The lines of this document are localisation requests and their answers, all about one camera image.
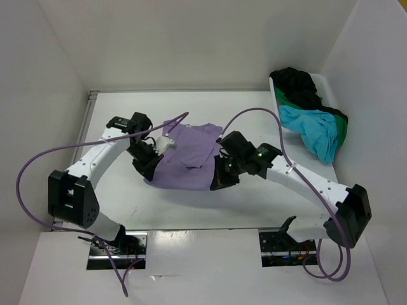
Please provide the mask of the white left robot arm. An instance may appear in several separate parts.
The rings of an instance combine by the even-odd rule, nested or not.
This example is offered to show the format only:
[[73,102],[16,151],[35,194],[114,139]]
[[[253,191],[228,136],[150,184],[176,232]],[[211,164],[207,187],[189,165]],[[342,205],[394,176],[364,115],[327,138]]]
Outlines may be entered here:
[[146,143],[151,120],[135,112],[130,119],[115,116],[107,125],[97,144],[81,160],[48,177],[48,213],[58,219],[86,229],[104,241],[112,254],[119,254],[135,238],[126,234],[125,226],[100,211],[95,188],[106,170],[119,155],[128,152],[136,171],[151,181],[157,164],[163,158],[155,144]]

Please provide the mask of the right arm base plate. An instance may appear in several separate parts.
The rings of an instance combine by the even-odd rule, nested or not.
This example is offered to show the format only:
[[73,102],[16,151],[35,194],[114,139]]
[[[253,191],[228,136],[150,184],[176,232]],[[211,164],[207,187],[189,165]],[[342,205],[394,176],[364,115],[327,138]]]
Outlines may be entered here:
[[264,268],[317,265],[314,240],[298,243],[277,229],[259,231],[258,235]]

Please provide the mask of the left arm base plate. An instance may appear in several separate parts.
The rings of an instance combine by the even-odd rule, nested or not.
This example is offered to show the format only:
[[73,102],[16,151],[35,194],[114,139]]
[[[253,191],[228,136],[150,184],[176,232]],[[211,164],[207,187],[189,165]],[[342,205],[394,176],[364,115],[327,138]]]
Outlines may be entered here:
[[86,269],[90,271],[112,270],[109,255],[119,271],[145,269],[148,233],[142,231],[128,234],[126,238],[126,243],[120,247],[115,247],[113,242],[106,241],[104,245],[101,245],[98,240],[93,239]]

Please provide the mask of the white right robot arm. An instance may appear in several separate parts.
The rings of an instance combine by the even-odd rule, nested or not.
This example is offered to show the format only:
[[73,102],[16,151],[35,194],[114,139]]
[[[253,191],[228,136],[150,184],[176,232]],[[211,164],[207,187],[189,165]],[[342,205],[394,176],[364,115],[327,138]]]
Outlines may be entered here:
[[279,243],[292,250],[302,241],[330,239],[354,248],[372,217],[367,190],[333,182],[303,166],[287,161],[283,152],[267,143],[255,147],[238,131],[217,139],[225,151],[215,156],[215,191],[234,186],[247,173],[276,182],[324,210],[315,218],[289,217],[281,226]]

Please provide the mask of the cyan t shirt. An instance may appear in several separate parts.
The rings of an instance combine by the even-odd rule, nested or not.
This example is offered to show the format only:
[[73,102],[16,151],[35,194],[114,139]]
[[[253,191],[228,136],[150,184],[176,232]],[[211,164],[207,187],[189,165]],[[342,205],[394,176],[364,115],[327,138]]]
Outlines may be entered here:
[[279,107],[280,122],[285,129],[299,133],[305,147],[323,163],[332,163],[339,144],[335,117],[319,110]]

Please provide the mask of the purple t shirt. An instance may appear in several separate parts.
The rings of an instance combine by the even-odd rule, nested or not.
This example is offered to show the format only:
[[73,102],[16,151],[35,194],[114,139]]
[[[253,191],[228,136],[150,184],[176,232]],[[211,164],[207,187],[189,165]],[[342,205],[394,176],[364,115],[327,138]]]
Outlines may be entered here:
[[216,140],[223,128],[205,125],[171,123],[163,127],[175,146],[167,149],[155,168],[153,180],[147,185],[160,189],[208,191],[214,178],[215,159],[220,145]]

